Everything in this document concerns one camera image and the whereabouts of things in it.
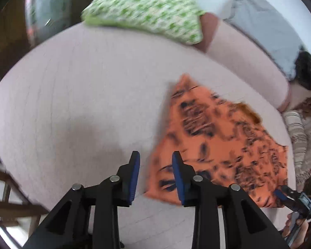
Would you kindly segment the right hand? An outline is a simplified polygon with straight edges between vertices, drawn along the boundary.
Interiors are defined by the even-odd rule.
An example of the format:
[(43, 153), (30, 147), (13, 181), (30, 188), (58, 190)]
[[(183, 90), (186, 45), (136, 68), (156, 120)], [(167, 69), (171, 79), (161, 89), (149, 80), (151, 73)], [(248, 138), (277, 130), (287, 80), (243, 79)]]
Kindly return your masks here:
[[(293, 213), (290, 213), (287, 215), (287, 221), (285, 222), (285, 227), (283, 228), (282, 237), (285, 238), (290, 233), (290, 222), (292, 218)], [(303, 244), (305, 240), (305, 236), (307, 233), (307, 230), (309, 228), (309, 223), (306, 219), (297, 219), (296, 223), (300, 226), (299, 232), (296, 236), (296, 238), (293, 240), (292, 244), (290, 245), (291, 249), (299, 248), (300, 245)]]

